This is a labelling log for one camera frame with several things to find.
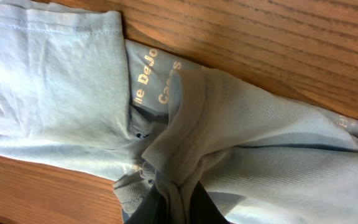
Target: wooden table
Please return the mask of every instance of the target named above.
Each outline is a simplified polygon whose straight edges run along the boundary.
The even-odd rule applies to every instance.
[[[0,157],[0,222],[119,224],[112,181]]]
[[[55,2],[120,11],[128,39],[358,119],[358,1]],[[111,184],[86,174],[0,158],[0,220],[120,223]]]

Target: t-shirt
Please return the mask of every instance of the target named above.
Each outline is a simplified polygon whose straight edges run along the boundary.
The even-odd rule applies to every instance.
[[[358,120],[125,40],[121,15],[0,0],[0,156],[155,183],[189,223],[200,181],[233,223],[358,223]]]

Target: crumpled fabric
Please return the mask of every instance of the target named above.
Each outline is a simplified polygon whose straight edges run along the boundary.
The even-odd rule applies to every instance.
[[[189,223],[200,181],[233,223],[358,223],[358,120],[124,40],[118,12],[0,0],[0,156],[153,184]]]

